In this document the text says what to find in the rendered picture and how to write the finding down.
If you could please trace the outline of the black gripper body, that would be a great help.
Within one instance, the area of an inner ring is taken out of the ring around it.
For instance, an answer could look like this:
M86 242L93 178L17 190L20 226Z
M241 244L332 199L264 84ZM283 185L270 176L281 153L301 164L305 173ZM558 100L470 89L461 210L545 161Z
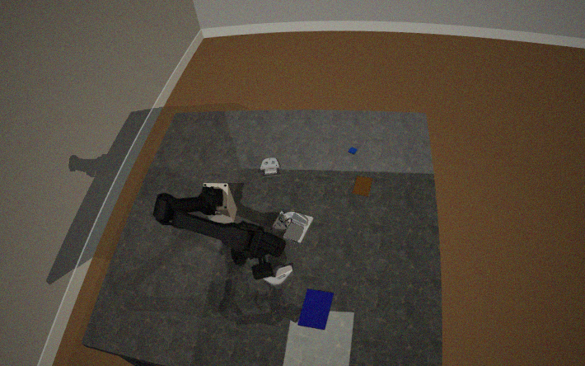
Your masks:
M272 265L271 265L271 263L266 262L266 258L265 258L265 255L268 255L268 253L266 253L262 250L257 250L256 254L252 254L252 255L254 258L259 259L259 265L251 266L252 274L254 275L255 279L273 277L274 272L273 272ZM262 258L263 258L264 263L262 262Z

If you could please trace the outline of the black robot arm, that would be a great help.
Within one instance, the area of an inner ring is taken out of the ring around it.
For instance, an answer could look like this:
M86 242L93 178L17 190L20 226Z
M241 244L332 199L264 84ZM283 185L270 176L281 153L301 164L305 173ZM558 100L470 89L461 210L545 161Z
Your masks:
M272 256L281 256L286 242L270 232L263 232L259 226L241 221L240 223L217 223L206 218L194 216L192 212L214 215L217 206L222 206L221 189L204 186L198 197L175 198L168 193L157 195L153 215L161 225L172 225L191 232L203 234L221 240L231 247L232 259L236 265L242 266L248 257L262 250ZM171 221L171 223L170 223ZM249 248L247 248L249 247ZM252 254L251 254L252 253Z

